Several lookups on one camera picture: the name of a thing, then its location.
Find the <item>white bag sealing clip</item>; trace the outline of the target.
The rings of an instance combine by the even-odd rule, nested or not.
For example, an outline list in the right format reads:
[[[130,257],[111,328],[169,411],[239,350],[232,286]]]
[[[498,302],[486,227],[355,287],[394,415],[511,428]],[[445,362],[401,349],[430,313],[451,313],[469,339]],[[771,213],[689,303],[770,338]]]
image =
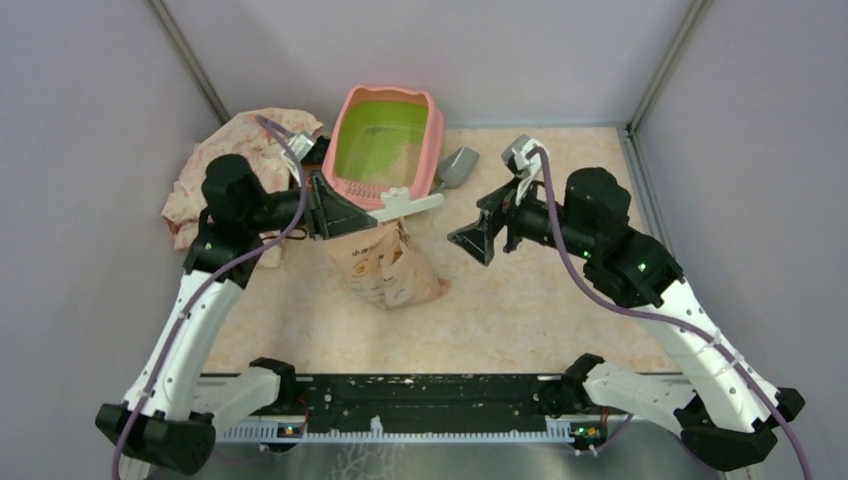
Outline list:
[[[406,187],[390,188],[380,194],[380,199],[383,207],[368,212],[380,223],[421,213],[440,207],[444,203],[444,195],[440,192],[412,199]]]

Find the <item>pink cat litter bag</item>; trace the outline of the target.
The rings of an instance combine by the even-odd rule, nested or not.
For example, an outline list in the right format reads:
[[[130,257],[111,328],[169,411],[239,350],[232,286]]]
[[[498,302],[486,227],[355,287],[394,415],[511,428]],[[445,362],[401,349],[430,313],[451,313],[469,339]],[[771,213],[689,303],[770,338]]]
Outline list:
[[[451,288],[412,238],[402,219],[328,240],[327,252],[359,298],[384,309],[439,299]]]

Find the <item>metal litter scoop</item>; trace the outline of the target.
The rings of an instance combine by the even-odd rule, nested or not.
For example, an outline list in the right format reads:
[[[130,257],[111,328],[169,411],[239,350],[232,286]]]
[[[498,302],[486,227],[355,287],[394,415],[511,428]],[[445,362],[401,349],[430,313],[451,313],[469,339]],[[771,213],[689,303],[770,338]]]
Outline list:
[[[457,149],[438,164],[431,194],[462,186],[474,169],[480,154],[467,146]]]

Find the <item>pink and green litter box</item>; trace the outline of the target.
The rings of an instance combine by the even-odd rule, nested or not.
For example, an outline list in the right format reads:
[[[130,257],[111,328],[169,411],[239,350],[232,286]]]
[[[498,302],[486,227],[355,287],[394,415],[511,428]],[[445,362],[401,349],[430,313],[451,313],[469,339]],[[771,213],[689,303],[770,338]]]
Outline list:
[[[342,196],[365,210],[383,207],[376,167],[405,142],[421,145],[412,199],[430,194],[441,157],[444,115],[430,93],[389,85],[352,88],[336,119],[322,173]]]

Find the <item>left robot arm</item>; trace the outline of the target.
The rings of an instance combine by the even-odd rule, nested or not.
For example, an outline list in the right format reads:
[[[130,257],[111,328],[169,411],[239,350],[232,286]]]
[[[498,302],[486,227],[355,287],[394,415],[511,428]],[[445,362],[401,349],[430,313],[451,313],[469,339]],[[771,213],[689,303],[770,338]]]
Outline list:
[[[377,223],[318,170],[303,174],[296,189],[270,193],[237,154],[208,165],[201,191],[207,205],[163,331],[124,398],[102,405],[95,419],[114,445],[115,479],[142,479],[153,467],[195,474],[221,433],[267,407],[292,411],[300,399],[295,369],[269,358],[251,362],[212,393],[197,393],[220,328],[268,249],[264,233],[285,239],[304,225],[311,236],[332,239]]]

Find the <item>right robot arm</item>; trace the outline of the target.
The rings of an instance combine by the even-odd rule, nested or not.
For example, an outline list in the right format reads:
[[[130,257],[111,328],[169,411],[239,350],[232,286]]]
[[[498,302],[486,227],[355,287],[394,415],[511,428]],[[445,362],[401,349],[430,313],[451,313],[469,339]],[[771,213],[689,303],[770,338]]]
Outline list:
[[[764,380],[743,359],[697,300],[680,265],[653,237],[629,223],[630,193],[600,167],[567,179],[562,203],[548,207],[532,182],[525,197],[512,180],[481,198],[476,222],[448,240],[481,264],[505,233],[520,242],[563,246],[583,262],[584,278],[616,313],[641,323],[678,365],[683,381],[662,381],[594,354],[580,356],[558,386],[540,394],[550,416],[563,409],[608,407],[640,416],[679,438],[707,466],[739,470],[763,462],[776,429],[804,408],[800,393]]]

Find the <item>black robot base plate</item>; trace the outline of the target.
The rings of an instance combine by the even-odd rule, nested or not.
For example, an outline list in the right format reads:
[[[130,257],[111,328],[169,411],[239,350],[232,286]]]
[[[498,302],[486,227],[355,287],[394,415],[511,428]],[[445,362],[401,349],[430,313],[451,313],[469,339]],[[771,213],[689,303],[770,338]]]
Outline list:
[[[375,420],[389,434],[542,433],[550,420],[614,412],[575,402],[548,374],[312,374],[289,386],[290,400],[257,415],[304,416],[315,434],[365,433]]]

